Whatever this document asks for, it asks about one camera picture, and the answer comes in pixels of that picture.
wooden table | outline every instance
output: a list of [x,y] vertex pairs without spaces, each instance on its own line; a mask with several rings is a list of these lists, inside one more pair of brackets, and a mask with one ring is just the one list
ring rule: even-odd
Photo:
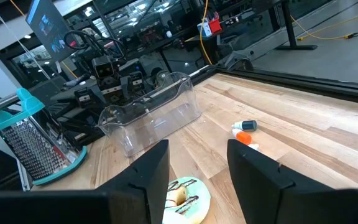
[[[358,103],[215,75],[195,86],[203,115],[167,137],[170,179],[194,176],[211,192],[203,223],[245,223],[227,168],[231,124],[255,119],[260,152],[336,189],[358,188]],[[88,146],[73,174],[37,190],[94,189],[142,153],[125,158],[107,138]]]

monitor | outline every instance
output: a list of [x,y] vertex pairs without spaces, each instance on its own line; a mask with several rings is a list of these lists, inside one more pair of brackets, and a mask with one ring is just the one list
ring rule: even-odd
[[[74,53],[63,41],[70,29],[51,0],[33,0],[25,21],[55,61],[60,62]],[[77,44],[72,35],[68,43]]]

transparent container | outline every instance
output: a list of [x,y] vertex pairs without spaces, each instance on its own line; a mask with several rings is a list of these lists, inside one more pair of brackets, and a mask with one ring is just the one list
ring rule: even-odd
[[108,144],[133,156],[201,116],[188,75],[174,72],[163,85],[126,106],[108,106],[98,126]]

